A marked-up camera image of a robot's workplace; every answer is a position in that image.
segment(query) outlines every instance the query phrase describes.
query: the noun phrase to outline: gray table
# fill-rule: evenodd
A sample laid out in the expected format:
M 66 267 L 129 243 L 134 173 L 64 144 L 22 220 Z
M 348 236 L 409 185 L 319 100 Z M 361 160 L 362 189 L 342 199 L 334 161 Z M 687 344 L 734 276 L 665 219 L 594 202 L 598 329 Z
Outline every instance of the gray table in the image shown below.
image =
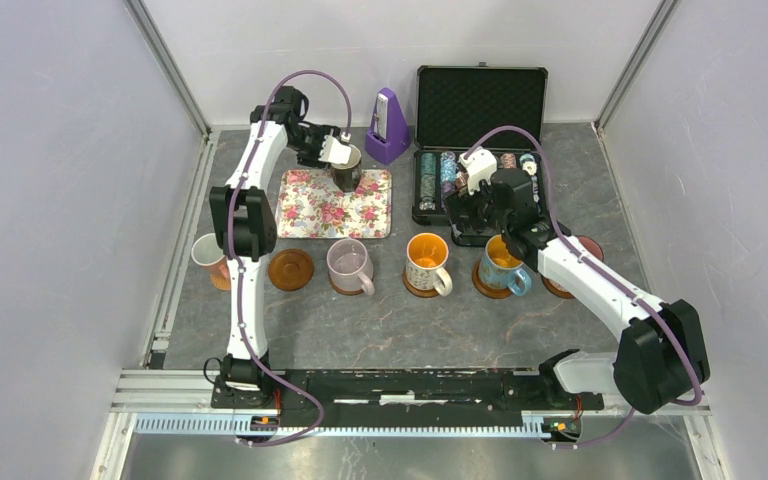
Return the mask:
M 362 145 L 362 129 L 353 141 Z M 219 144 L 209 185 L 223 185 L 237 166 L 248 132 L 227 131 Z M 622 206 L 599 143 L 587 124 L 549 124 L 543 143 L 556 172 L 558 218 L 575 234 L 595 239 L 606 262 L 631 282 L 645 286 Z M 375 265 L 374 296 L 337 294 L 327 280 L 325 252 L 334 240 L 281 239 L 276 252 L 306 250 L 315 263 L 311 282 L 296 292 L 265 286 L 266 333 L 276 368 L 534 366 L 568 348 L 597 352 L 616 348 L 607 328 L 575 300 L 551 295 L 533 275 L 525 297 L 491 300 L 472 286 L 471 269 L 481 249 L 456 247 L 445 227 L 413 223 L 413 148 L 389 167 L 364 158 L 365 168 L 393 173 L 393 226 L 389 237 L 365 240 Z M 269 183 L 276 205 L 283 172 L 297 168 L 285 151 Z M 205 201 L 198 235 L 212 231 Z M 408 240 L 420 232 L 446 238 L 455 289 L 448 297 L 420 299 L 401 279 Z M 230 331 L 230 293 L 216 290 L 190 261 L 167 351 L 166 369 L 201 368 L 223 356 Z

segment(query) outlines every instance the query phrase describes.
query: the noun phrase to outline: wall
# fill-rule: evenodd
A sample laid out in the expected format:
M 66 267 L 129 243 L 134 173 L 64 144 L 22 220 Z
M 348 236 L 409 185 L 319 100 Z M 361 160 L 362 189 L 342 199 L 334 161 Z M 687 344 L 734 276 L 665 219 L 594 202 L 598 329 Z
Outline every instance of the wall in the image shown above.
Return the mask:
M 655 290 L 701 313 L 732 472 L 768 478 L 768 5 L 682 2 L 606 137 Z
M 0 479 L 89 476 L 199 145 L 122 2 L 0 2 Z
M 247 124 L 275 83 L 313 68 L 337 78 L 368 126 L 375 94 L 392 88 L 414 118 L 420 65 L 543 66 L 546 120 L 593 120 L 657 0 L 147 0 L 207 119 Z M 313 121 L 345 122 L 326 80 L 298 79 Z

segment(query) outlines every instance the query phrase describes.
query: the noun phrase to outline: wooden coaster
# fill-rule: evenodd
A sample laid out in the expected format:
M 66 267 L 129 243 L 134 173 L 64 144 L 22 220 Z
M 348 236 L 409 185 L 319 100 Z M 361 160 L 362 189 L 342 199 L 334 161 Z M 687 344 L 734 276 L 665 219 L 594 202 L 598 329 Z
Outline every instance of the wooden coaster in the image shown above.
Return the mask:
M 475 267 L 472 269 L 472 284 L 475 285 L 475 289 L 487 298 L 500 299 L 510 297 L 512 293 L 510 288 L 497 290 L 484 285 L 484 282 L 481 281 L 481 277 L 478 276 L 478 268 L 480 265 L 481 260 L 475 262 Z
M 605 261 L 605 252 L 602 251 L 602 247 L 600 247 L 595 240 L 593 240 L 590 237 L 583 237 L 583 236 L 576 236 L 576 238 L 578 238 L 578 241 L 581 242 L 581 245 L 584 248 L 586 248 L 591 255 L 598 258 L 600 262 Z M 549 293 L 551 293 L 552 295 L 556 297 L 566 298 L 567 300 L 575 298 L 575 296 L 569 293 L 565 288 L 549 280 L 543 275 L 540 275 L 540 279 L 543 281 L 543 286 L 546 287 L 546 290 L 549 290 Z
M 334 281 L 331 280 L 331 275 L 328 275 L 328 283 L 331 284 L 331 288 L 336 290 L 337 293 L 341 293 L 343 295 L 354 296 L 354 295 L 360 295 L 361 293 L 363 293 L 363 289 L 362 288 L 360 290 L 355 290 L 354 292 L 347 292 L 345 290 L 337 288 L 337 285 L 334 285 Z
M 231 281 L 226 280 L 225 277 L 221 275 L 211 275 L 210 283 L 212 283 L 214 287 L 222 290 L 223 292 L 231 290 Z
M 291 248 L 275 254 L 269 262 L 269 280 L 281 290 L 298 290 L 313 277 L 313 259 L 304 250 Z
M 437 293 L 437 290 L 433 288 L 431 290 L 420 290 L 414 287 L 413 285 L 411 285 L 410 282 L 408 281 L 408 272 L 404 270 L 402 271 L 402 281 L 405 282 L 405 288 L 407 288 L 409 292 L 411 292 L 412 294 L 416 295 L 419 298 L 432 298 L 432 297 L 436 297 L 437 295 L 440 295 L 439 293 Z

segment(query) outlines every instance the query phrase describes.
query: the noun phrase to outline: floral pattern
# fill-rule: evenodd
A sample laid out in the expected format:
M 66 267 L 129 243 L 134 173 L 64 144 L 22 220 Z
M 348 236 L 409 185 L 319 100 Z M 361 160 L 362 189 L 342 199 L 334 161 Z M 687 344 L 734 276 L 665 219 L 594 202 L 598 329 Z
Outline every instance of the floral pattern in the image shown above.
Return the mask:
M 392 176 L 364 170 L 344 193 L 325 170 L 288 170 L 281 179 L 275 221 L 281 238 L 382 238 L 390 234 Z

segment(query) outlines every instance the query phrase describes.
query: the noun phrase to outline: case lid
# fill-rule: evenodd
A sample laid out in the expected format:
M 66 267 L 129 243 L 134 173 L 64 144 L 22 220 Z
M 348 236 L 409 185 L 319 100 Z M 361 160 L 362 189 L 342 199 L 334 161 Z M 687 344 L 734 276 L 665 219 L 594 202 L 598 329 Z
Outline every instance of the case lid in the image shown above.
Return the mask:
M 416 142 L 423 148 L 465 149 L 502 125 L 540 139 L 545 68 L 432 67 L 417 70 Z M 503 132 L 485 148 L 531 150 L 525 137 Z

